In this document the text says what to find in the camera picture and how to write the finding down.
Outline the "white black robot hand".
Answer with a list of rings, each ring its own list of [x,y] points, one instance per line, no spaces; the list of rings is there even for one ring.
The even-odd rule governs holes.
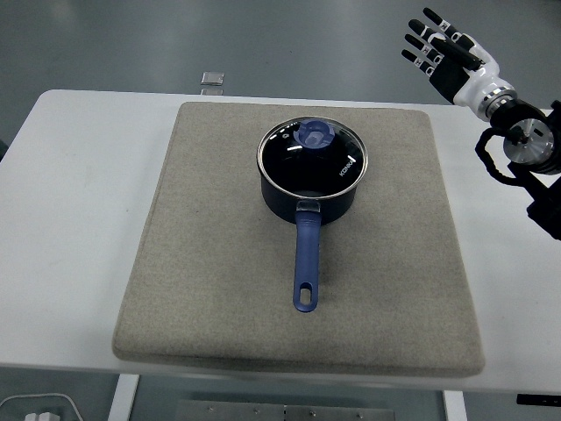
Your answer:
[[[471,35],[461,32],[432,9],[423,9],[430,21],[408,22],[405,40],[414,48],[401,55],[429,79],[432,87],[449,103],[468,107],[487,119],[491,102],[516,98],[515,88],[500,77],[495,58]]]

